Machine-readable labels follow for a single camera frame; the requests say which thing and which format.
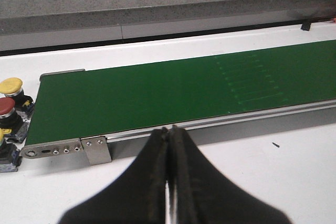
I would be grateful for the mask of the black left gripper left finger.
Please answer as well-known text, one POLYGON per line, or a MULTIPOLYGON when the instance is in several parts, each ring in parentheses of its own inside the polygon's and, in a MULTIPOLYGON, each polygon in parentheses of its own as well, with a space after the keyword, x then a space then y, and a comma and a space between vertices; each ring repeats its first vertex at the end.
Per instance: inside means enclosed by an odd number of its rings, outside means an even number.
POLYGON ((60 223, 165 223, 167 129, 153 130, 108 187, 68 210, 60 223))

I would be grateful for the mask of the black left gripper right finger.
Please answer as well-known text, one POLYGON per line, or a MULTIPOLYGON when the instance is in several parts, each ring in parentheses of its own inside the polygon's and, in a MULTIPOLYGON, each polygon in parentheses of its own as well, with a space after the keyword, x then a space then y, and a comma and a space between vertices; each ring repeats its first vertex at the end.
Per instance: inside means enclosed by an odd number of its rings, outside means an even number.
POLYGON ((185 129, 170 130, 170 155, 177 223, 290 223, 219 172, 185 129))

